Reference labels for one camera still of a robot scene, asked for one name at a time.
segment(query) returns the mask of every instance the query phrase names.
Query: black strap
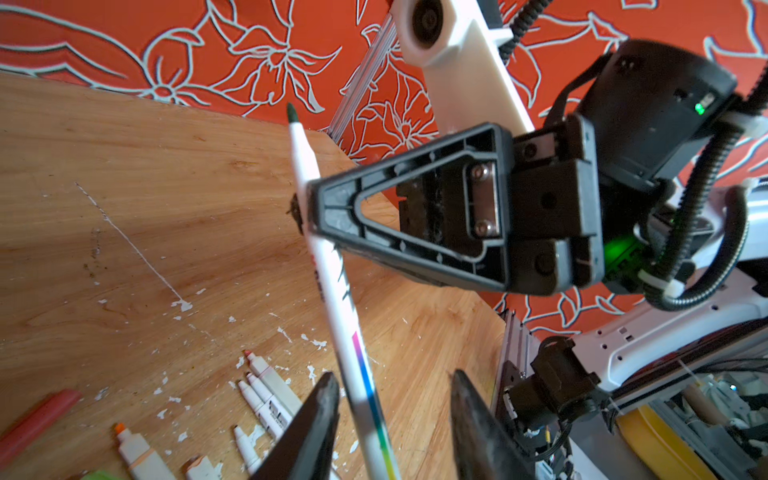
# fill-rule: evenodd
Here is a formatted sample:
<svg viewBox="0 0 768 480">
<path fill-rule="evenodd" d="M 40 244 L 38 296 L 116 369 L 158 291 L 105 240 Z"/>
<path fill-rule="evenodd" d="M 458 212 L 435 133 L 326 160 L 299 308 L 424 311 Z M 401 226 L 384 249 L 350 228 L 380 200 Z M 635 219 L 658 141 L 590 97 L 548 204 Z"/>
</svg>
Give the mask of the black strap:
<svg viewBox="0 0 768 480">
<path fill-rule="evenodd" d="M 608 64 L 608 60 L 611 59 L 612 55 L 613 52 L 608 52 L 598 57 L 598 59 L 595 60 L 594 63 L 589 66 L 589 68 L 584 70 L 578 77 L 576 77 L 571 83 L 563 88 L 558 97 L 555 98 L 554 103 L 552 104 L 552 108 L 549 109 L 547 119 L 544 121 L 545 127 L 551 127 L 552 125 L 563 121 L 563 117 L 565 116 L 565 105 L 568 103 L 568 95 L 573 90 L 576 90 L 583 84 L 587 83 L 593 78 L 596 78 L 600 72 L 603 71 L 605 65 Z"/>
</svg>

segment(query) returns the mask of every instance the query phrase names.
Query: black plastic mount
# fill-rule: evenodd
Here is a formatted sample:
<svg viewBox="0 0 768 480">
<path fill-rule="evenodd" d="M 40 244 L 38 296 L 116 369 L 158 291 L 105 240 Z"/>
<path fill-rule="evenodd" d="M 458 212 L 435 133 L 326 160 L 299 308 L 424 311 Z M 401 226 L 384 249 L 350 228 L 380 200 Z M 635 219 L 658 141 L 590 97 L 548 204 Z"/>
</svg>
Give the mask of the black plastic mount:
<svg viewBox="0 0 768 480">
<path fill-rule="evenodd" d="M 399 230 L 362 213 L 393 187 Z M 594 132 L 578 115 L 514 140 L 482 124 L 308 194 L 315 233 L 424 283 L 551 295 L 603 276 Z"/>
</svg>

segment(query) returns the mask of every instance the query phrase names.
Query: red marker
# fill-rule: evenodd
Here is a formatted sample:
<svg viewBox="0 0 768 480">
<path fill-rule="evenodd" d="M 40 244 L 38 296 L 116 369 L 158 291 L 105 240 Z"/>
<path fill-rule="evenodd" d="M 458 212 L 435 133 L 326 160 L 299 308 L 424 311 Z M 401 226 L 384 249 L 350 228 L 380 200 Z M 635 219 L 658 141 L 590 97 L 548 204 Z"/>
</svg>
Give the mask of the red marker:
<svg viewBox="0 0 768 480">
<path fill-rule="evenodd" d="M 81 397 L 77 390 L 61 390 L 0 439 L 0 470 L 10 465 L 16 455 L 69 412 Z"/>
</svg>

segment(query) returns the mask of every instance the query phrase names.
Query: wood grain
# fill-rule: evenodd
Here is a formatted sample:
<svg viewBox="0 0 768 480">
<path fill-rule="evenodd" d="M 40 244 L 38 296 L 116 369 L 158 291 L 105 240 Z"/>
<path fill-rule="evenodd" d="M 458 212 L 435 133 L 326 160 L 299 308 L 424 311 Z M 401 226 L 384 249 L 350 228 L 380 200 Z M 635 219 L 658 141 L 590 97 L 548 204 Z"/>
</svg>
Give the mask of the wood grain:
<svg viewBox="0 0 768 480">
<path fill-rule="evenodd" d="M 310 143 L 323 174 L 351 166 L 326 135 Z M 229 384 L 241 349 L 284 367 L 302 398 L 308 366 L 337 369 L 311 343 L 329 334 L 286 215 L 287 145 L 278 124 L 0 75 L 0 429 L 51 392 L 84 394 L 4 476 L 127 478 L 112 433 L 125 422 L 178 478 L 200 454 L 246 478 L 231 428 L 256 420 Z M 367 211 L 396 218 L 383 197 Z M 449 374 L 489 397 L 501 320 L 474 293 L 346 262 L 403 478 L 454 477 Z M 335 463 L 365 478 L 341 412 Z"/>
</svg>

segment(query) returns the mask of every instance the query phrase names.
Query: round black hole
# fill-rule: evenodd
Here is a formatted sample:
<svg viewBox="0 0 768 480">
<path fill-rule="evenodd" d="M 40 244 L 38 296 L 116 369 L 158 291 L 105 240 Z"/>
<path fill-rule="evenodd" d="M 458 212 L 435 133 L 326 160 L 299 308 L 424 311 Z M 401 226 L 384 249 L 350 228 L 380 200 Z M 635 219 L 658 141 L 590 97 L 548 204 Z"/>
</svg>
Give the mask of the round black hole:
<svg viewBox="0 0 768 480">
<path fill-rule="evenodd" d="M 552 192 L 541 195 L 541 206 L 547 210 L 555 208 L 557 204 L 558 198 Z"/>
<path fill-rule="evenodd" d="M 442 3 L 440 0 L 419 0 L 413 9 L 413 34 L 424 47 L 429 48 L 440 38 L 442 30 Z"/>
</svg>

